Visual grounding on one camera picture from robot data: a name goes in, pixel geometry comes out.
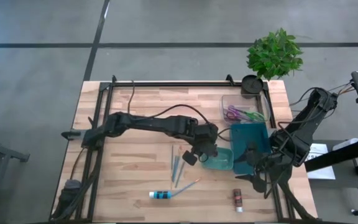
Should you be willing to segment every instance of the concrete floor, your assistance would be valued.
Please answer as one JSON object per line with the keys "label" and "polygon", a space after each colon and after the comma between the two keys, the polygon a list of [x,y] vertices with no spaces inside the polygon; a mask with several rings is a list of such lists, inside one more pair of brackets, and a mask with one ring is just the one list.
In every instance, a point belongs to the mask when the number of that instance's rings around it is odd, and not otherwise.
{"label": "concrete floor", "polygon": [[[103,2],[0,0],[0,43],[92,43]],[[279,27],[300,42],[358,42],[358,1],[112,0],[101,42],[253,42]],[[60,133],[73,121],[90,50],[0,49],[0,142],[31,153],[28,163],[9,165],[0,223],[47,220],[67,145]],[[347,83],[358,70],[356,47],[303,51],[303,71],[284,78],[290,101],[312,86]],[[252,73],[246,56],[246,49],[99,49],[91,80],[241,79]],[[341,96],[314,138],[358,138],[356,97]],[[347,189],[312,191],[321,218],[358,223]],[[327,203],[327,195],[337,200]]]}

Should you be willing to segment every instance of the potted plant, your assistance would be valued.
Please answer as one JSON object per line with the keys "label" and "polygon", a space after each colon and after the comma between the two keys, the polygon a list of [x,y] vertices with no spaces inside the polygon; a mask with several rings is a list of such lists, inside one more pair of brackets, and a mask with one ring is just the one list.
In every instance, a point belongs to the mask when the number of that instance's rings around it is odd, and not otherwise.
{"label": "potted plant", "polygon": [[294,40],[295,36],[287,35],[282,28],[255,40],[248,49],[247,64],[257,75],[247,75],[242,79],[242,94],[258,94],[263,88],[261,77],[270,80],[288,75],[290,71],[295,75],[294,71],[300,70],[303,61],[297,56],[302,51]]}

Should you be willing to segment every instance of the wooden board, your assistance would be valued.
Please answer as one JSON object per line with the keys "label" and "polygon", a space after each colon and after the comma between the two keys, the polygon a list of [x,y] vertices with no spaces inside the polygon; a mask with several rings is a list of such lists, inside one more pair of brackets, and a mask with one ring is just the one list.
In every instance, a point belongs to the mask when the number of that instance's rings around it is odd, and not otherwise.
{"label": "wooden board", "polygon": [[[89,129],[87,117],[93,117],[99,82],[84,82],[73,128]],[[290,121],[291,110],[283,81],[269,82],[270,97],[276,121]],[[110,113],[126,111],[132,88],[114,88]],[[201,111],[219,129],[227,125],[219,109],[222,95],[239,94],[235,87],[138,87],[131,103],[131,113],[149,116],[175,104],[188,104]],[[202,121],[189,108],[175,108],[161,117],[181,114]],[[228,147],[228,142],[218,140],[218,146]],[[74,161],[81,151],[81,141],[71,141],[63,165],[58,195],[65,181],[70,178]],[[237,180],[231,171],[203,169],[199,162],[194,167],[185,165],[178,188],[202,178],[192,188],[170,200],[150,199],[154,190],[176,190],[170,181],[171,150],[183,153],[189,146],[184,141],[162,133],[130,129],[118,138],[106,138],[101,175],[96,199],[95,222],[269,222],[277,215],[272,196],[253,190],[249,182]],[[81,157],[75,179],[81,180],[85,154]],[[290,187],[301,204],[316,216],[313,196],[305,168],[293,170]],[[244,213],[236,213],[232,190],[242,190]],[[85,198],[84,214],[88,211]]]}

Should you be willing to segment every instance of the white paper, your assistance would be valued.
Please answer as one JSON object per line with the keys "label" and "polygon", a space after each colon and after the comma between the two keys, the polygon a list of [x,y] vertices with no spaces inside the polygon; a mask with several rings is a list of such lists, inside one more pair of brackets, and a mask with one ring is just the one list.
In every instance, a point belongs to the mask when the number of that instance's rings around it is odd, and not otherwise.
{"label": "white paper", "polygon": [[[306,161],[319,157],[328,152],[327,145],[325,144],[312,144],[310,152]],[[335,174],[332,166],[325,167],[319,170],[308,172],[309,179],[328,179],[335,180]]]}

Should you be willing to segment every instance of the butcher block tabletop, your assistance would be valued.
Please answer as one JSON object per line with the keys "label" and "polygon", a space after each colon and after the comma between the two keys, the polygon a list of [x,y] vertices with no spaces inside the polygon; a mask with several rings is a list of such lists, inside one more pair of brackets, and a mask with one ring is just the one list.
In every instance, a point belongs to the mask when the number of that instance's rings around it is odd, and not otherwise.
{"label": "butcher block tabletop", "polygon": [[[73,123],[74,129],[90,129],[96,106],[100,82],[84,82]],[[276,122],[291,121],[284,82],[268,83]],[[132,87],[114,87],[110,113],[127,111]],[[219,109],[222,95],[238,95],[240,87],[189,86],[189,87],[136,87],[131,103],[131,114],[151,116],[170,106],[187,104],[203,113],[219,130],[227,128]],[[106,96],[103,97],[101,115]],[[200,115],[185,107],[174,108],[161,115],[190,116],[203,123]],[[223,134],[229,138],[229,131]],[[220,147],[230,143],[218,138]],[[233,171],[202,168],[200,162],[193,167],[186,164],[178,188],[171,181],[171,156],[181,155],[190,146],[183,140],[164,133],[129,129],[117,138],[106,138],[104,144],[98,191],[94,207],[94,222],[274,222],[277,221],[272,194],[264,199],[248,181],[235,179]],[[69,142],[58,184],[56,207],[60,191],[70,178],[74,162],[81,151],[81,140]],[[74,179],[81,180],[85,163],[82,153]],[[151,199],[149,192],[176,191],[201,178],[188,190],[171,199]],[[317,216],[305,167],[294,168],[289,181],[295,197],[313,216]],[[233,189],[241,189],[244,212],[237,213]],[[85,196],[83,217],[88,211],[90,189]],[[280,190],[283,212],[286,217],[285,197]]]}

